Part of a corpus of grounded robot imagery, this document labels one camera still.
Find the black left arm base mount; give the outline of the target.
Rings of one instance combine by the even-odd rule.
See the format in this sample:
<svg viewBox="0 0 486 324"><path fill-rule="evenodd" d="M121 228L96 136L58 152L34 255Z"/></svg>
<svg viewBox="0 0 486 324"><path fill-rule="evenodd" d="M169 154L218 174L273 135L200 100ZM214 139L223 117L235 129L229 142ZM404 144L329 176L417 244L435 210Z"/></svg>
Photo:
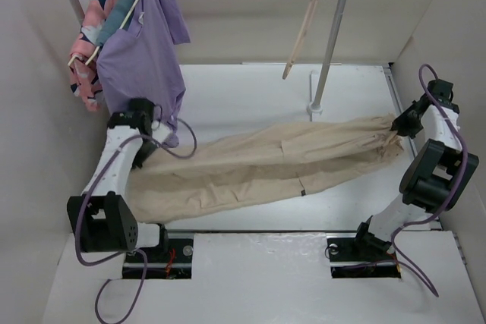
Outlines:
<svg viewBox="0 0 486 324"><path fill-rule="evenodd" d="M147 256L146 279L190 279L194 252L193 237L171 237L167 248L147 247L141 249ZM122 266L123 279L140 279L144 259L139 254L127 254Z"/></svg>

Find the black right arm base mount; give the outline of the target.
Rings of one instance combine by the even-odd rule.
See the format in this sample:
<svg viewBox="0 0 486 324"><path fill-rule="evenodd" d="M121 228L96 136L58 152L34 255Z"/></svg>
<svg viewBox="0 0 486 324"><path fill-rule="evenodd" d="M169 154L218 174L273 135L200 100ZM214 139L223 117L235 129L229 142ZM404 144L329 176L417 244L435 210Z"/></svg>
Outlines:
<svg viewBox="0 0 486 324"><path fill-rule="evenodd" d="M358 245L353 237L331 237L324 251L332 278L401 278L395 256Z"/></svg>

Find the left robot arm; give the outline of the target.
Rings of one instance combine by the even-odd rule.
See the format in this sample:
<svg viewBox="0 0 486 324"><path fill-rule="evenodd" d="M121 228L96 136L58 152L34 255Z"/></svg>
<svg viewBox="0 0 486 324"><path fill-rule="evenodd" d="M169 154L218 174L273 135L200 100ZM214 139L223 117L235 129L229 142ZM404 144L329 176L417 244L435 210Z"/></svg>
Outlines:
<svg viewBox="0 0 486 324"><path fill-rule="evenodd" d="M68 218L77 249L83 253L131 252L143 248L152 260L169 254L170 243L161 224L141 223L128 206L128 178L142 168L170 134L154 121L156 106L135 98L128 109L113 113L107 124L106 143L100 160L82 194L70 197Z"/></svg>

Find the beige trousers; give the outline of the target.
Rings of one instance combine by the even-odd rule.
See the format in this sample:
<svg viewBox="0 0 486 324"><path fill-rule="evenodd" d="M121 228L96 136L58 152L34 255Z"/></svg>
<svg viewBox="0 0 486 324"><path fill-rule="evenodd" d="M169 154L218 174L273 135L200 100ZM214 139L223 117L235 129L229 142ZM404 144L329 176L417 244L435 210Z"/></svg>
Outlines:
<svg viewBox="0 0 486 324"><path fill-rule="evenodd" d="M402 154L392 115L275 124L202 144L189 159L157 150L133 171L128 204L140 222L168 223L320 193Z"/></svg>

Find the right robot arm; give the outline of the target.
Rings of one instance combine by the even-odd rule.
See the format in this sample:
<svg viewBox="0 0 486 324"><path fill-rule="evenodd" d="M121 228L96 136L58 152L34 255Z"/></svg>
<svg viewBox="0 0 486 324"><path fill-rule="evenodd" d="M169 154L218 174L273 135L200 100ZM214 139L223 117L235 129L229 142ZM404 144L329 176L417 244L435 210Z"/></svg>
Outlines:
<svg viewBox="0 0 486 324"><path fill-rule="evenodd" d="M392 246L397 228L417 222L427 214L454 207L479 165L456 136L459 106L453 103L453 85L432 80L427 92L414 101L392 124L401 137L415 138L424 131L427 140L399 184L399 195L382 212L359 225L351 239L352 252L362 259L383 256Z"/></svg>

